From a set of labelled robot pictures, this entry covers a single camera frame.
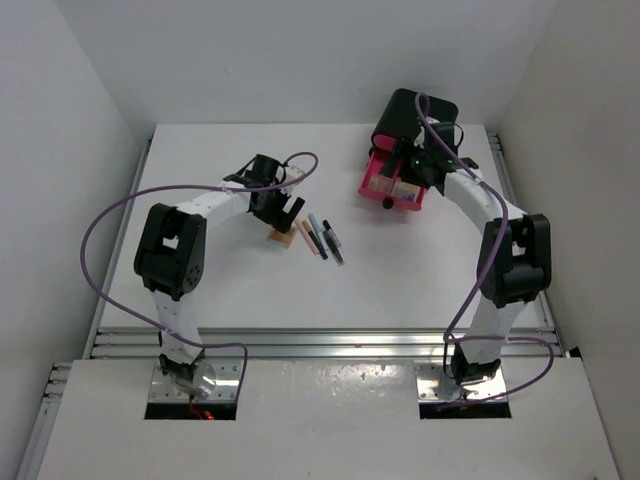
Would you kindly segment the brown eyeshadow palette four pans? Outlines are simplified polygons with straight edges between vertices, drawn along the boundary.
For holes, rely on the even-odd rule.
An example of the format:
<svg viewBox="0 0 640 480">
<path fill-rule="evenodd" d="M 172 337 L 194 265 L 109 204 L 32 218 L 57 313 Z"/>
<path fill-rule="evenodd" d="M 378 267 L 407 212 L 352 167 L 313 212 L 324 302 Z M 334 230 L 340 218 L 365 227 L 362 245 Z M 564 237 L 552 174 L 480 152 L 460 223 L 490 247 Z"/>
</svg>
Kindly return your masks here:
<svg viewBox="0 0 640 480">
<path fill-rule="evenodd" d="M 277 230 L 272 230 L 267 236 L 267 239 L 279 246 L 282 246 L 284 248 L 289 248 L 293 243 L 296 233 L 297 233 L 297 229 L 295 227 L 292 227 L 286 233 L 282 233 Z"/>
</svg>

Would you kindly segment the eyeshadow palette round brown pans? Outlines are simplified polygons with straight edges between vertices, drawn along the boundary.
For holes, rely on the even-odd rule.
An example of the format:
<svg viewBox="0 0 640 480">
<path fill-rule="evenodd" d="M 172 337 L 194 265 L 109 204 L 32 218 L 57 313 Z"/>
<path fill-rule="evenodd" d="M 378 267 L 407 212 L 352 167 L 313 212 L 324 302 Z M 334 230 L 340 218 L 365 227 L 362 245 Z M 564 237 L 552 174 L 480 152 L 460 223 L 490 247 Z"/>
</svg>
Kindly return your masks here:
<svg viewBox="0 0 640 480">
<path fill-rule="evenodd" d="M 385 175 L 372 174 L 369 180 L 368 187 L 376 192 L 390 194 L 395 180 L 392 177 L 387 177 Z"/>
</svg>

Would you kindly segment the colourful eyeshadow palette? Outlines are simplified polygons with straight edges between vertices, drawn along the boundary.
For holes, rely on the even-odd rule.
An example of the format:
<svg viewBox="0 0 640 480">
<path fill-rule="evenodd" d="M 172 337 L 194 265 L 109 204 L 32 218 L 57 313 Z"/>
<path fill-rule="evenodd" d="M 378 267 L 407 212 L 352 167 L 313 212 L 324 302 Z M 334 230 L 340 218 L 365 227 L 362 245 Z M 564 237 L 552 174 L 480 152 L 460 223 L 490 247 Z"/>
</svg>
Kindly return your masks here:
<svg viewBox="0 0 640 480">
<path fill-rule="evenodd" d="M 403 200 L 414 202 L 420 193 L 421 188 L 417 185 L 396 181 L 392 190 L 392 194 Z"/>
</svg>

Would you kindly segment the black drawer cabinet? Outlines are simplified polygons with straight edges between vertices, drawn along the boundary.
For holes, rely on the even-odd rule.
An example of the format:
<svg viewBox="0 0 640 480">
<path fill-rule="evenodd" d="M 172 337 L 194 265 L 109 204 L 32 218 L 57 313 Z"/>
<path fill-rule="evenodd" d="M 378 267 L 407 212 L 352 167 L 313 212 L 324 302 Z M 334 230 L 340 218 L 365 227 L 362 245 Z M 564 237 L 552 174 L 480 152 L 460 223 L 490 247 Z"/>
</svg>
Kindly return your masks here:
<svg viewBox="0 0 640 480">
<path fill-rule="evenodd" d="M 371 137 L 375 134 L 386 134 L 396 139 L 407 137 L 409 140 L 421 141 L 423 125 L 415 106 L 417 93 L 399 88 L 391 95 Z M 456 149 L 455 125 L 459 109 L 448 101 L 438 97 L 429 97 L 429 109 L 426 118 L 438 135 Z"/>
</svg>

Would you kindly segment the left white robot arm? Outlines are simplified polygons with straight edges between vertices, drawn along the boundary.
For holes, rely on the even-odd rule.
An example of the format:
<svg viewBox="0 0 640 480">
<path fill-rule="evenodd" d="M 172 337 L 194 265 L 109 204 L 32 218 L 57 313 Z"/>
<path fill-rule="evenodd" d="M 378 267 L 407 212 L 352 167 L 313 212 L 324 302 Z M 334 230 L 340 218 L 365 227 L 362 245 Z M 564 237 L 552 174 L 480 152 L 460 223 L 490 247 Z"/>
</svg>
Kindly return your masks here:
<svg viewBox="0 0 640 480">
<path fill-rule="evenodd" d="M 188 318 L 188 303 L 204 276 L 208 233 L 251 214 L 279 233 L 292 227 L 305 200 L 292 195 L 308 173 L 258 154 L 211 191 L 176 205 L 157 203 L 147 215 L 134 271 L 151 293 L 160 325 L 160 366 L 181 386 L 202 376 L 205 347 Z"/>
</svg>

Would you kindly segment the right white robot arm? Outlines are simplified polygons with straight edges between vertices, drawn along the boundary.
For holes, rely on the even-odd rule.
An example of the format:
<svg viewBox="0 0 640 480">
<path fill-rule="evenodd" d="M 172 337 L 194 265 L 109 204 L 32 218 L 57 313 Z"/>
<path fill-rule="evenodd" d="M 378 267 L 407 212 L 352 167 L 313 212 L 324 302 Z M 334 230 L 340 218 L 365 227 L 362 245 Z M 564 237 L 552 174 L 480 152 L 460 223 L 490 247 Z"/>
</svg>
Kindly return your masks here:
<svg viewBox="0 0 640 480">
<path fill-rule="evenodd" d="M 444 335 L 444 364 L 457 384 L 493 376 L 501 349 L 526 305 L 551 283 L 551 226 L 529 215 L 488 183 L 480 167 L 461 158 L 448 141 L 452 124 L 428 122 L 405 133 L 375 129 L 372 143 L 388 153 L 381 173 L 435 189 L 467 216 L 482 235 L 476 281 L 458 312 L 479 301 L 467 333 Z"/>
</svg>

